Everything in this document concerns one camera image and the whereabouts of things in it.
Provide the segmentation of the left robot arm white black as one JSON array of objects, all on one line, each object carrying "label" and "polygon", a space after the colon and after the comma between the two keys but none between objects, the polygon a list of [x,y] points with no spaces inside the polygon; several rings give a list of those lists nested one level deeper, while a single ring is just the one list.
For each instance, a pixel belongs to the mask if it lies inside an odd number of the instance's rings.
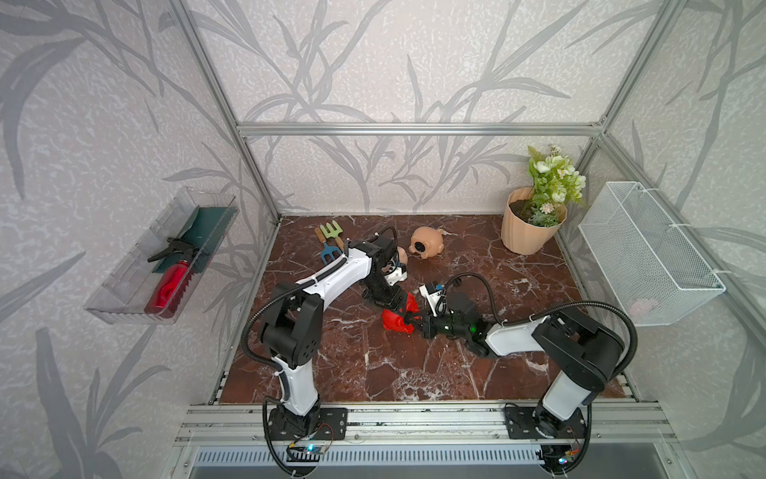
[{"label": "left robot arm white black", "polygon": [[259,342],[269,358],[249,349],[248,325],[241,337],[243,352],[274,369],[281,399],[267,415],[267,431],[279,439],[309,436],[320,428],[320,396],[314,384],[313,359],[320,349],[327,307],[357,283],[364,296],[380,307],[387,323],[411,331],[405,323],[417,305],[399,283],[406,279],[397,237],[377,235],[348,241],[340,257],[295,283],[282,283],[251,319],[261,321]]}]

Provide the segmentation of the pink piggy bank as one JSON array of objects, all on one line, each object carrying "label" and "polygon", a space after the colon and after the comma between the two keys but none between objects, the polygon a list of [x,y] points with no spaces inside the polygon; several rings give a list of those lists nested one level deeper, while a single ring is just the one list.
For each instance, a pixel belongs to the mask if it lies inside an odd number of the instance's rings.
[{"label": "pink piggy bank", "polygon": [[407,265],[408,263],[407,251],[402,247],[397,247],[397,263],[398,265]]}]

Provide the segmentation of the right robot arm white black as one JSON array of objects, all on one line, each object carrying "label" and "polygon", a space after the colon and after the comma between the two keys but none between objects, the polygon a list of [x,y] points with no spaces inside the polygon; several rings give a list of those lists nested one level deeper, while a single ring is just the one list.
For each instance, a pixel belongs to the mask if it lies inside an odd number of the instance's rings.
[{"label": "right robot arm white black", "polygon": [[406,313],[405,325],[426,339],[461,339],[483,358],[543,352],[559,374],[537,405],[507,405],[504,417],[512,438],[560,439],[566,430],[586,437],[582,408],[592,404],[632,362],[638,332],[630,317],[602,301],[573,301],[532,315],[524,323],[488,323],[474,301],[444,289],[423,291],[425,313]]}]

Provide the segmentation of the red piggy bank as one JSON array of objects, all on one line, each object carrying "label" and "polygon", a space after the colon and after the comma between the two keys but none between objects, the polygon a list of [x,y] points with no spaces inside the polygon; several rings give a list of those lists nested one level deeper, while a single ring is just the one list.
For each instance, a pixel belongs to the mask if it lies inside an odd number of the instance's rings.
[{"label": "red piggy bank", "polygon": [[416,321],[420,321],[419,305],[412,293],[407,293],[406,299],[391,311],[384,309],[381,313],[382,324],[387,331],[406,333],[412,335],[415,331]]}]

